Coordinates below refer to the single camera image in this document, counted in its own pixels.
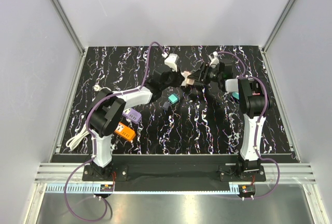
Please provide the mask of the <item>white pink socket adapter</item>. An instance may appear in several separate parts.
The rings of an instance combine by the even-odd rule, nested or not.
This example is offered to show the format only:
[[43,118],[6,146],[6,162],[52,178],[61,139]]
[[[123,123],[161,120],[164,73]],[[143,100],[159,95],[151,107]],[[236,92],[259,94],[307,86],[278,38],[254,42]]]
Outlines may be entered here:
[[183,71],[183,72],[181,72],[181,75],[184,77],[184,80],[181,83],[182,87],[194,85],[195,81],[193,79],[189,78],[189,76],[191,75],[191,72]]

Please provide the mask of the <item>teal plug adapter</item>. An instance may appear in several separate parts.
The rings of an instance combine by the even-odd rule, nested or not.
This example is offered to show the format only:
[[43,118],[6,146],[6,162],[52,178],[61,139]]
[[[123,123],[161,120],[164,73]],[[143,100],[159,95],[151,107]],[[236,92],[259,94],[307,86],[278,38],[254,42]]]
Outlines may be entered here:
[[168,101],[171,103],[171,104],[175,104],[179,101],[179,97],[176,95],[176,94],[171,94],[169,97],[168,97]]

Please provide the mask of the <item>dark purple plug adapter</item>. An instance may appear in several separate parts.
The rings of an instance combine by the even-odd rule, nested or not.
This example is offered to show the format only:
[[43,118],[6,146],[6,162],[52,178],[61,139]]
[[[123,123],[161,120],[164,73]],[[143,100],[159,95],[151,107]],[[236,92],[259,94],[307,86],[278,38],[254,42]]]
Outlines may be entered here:
[[170,108],[170,103],[169,102],[164,102],[162,109],[167,111]]

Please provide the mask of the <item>purple power strip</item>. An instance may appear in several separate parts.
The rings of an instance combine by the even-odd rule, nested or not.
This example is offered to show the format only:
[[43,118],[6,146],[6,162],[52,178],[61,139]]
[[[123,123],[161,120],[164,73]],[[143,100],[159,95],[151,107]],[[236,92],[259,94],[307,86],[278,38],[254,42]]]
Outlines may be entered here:
[[142,115],[133,108],[127,108],[122,112],[122,115],[131,122],[138,124],[142,120]]

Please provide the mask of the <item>orange power strip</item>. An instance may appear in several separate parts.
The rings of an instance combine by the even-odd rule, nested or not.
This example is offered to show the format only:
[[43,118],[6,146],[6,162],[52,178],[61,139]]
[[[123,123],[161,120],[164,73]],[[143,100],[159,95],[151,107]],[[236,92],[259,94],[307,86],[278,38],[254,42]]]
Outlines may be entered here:
[[134,138],[136,137],[135,131],[121,122],[118,123],[114,133],[120,135],[122,138],[129,142],[133,142]]

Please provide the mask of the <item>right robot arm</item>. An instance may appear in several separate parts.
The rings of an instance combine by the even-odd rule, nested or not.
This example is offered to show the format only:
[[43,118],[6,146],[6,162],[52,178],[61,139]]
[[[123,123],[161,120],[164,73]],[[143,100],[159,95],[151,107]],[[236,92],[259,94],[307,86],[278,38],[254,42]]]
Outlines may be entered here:
[[251,180],[260,173],[260,142],[266,111],[270,101],[264,84],[246,76],[235,77],[232,65],[226,63],[204,63],[198,70],[187,76],[187,81],[207,85],[215,82],[228,93],[239,95],[240,111],[244,116],[244,135],[236,165],[230,169],[230,176],[240,180]]

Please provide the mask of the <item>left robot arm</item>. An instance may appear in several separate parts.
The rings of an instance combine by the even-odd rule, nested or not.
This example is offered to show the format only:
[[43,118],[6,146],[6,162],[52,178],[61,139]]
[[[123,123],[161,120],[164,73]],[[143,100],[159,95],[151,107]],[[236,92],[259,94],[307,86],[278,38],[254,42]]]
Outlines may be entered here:
[[94,175],[98,179],[107,180],[112,175],[109,165],[112,161],[110,146],[123,111],[150,104],[161,97],[163,90],[168,87],[181,87],[185,80],[185,73],[180,71],[154,70],[142,86],[118,92],[103,88],[97,93],[87,110],[86,129],[92,136],[92,162],[96,165]]

